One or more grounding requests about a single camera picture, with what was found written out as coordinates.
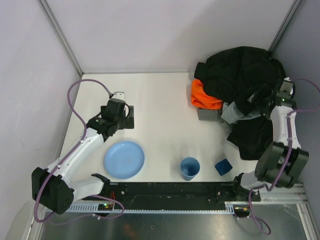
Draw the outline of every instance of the blue plastic cup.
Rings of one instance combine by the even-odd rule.
[[[187,157],[180,163],[182,178],[186,181],[193,179],[200,171],[200,163],[194,157]]]

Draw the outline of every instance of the black cloth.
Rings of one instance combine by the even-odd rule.
[[[199,62],[194,78],[203,83],[203,91],[224,102],[235,101],[246,116],[255,108],[247,99],[263,84],[271,89],[279,79],[286,77],[278,60],[271,52],[250,46],[240,46],[221,51]]]
[[[258,160],[273,140],[272,122],[264,116],[238,121],[227,140],[239,147],[243,160]]]
[[[249,46],[221,51],[199,62],[194,71],[207,95],[229,104],[234,101],[245,116],[264,106],[277,81],[285,77],[282,64],[271,52]],[[272,139],[272,122],[264,116],[238,121],[227,138],[239,147],[244,160],[258,160]]]

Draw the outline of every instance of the gray cloth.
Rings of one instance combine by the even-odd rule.
[[[245,116],[238,108],[236,103],[233,101],[228,105],[228,103],[223,104],[221,118],[225,120],[228,124],[235,124],[239,120],[250,120],[260,117],[261,114],[258,110],[253,110],[247,116]]]

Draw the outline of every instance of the blue block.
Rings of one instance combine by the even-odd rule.
[[[220,176],[225,175],[226,173],[230,172],[232,169],[230,162],[226,158],[218,162],[214,167],[218,171]]]

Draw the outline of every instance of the metal base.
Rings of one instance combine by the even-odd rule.
[[[311,212],[308,198],[303,184],[295,184],[292,188],[275,188],[272,192],[260,191],[261,201],[253,202],[253,207],[257,217],[263,218],[271,227],[273,239],[299,239],[317,240],[319,230]],[[66,213],[55,215],[53,222],[66,222],[77,217],[77,214],[94,213],[98,210],[99,204],[109,202],[104,201],[78,201],[71,205]],[[215,239],[270,239],[256,229],[252,220],[242,219],[236,221],[232,216],[235,207],[247,206],[246,201],[226,201],[225,210],[198,210],[198,211],[174,211],[174,210],[126,210],[125,214],[118,220],[97,220],[92,217],[64,226],[53,226],[49,223],[39,224],[33,222],[30,228],[29,240],[38,239],[66,239],[73,236],[73,230],[82,228],[84,235],[76,234],[77,239],[86,238],[89,229],[95,229],[92,234],[96,237],[108,233],[114,236],[111,239],[194,239],[192,234],[198,232],[201,239],[216,237]],[[100,213],[118,213],[120,210],[112,209],[97,211]],[[133,228],[137,238],[125,238],[125,230],[122,227]]]

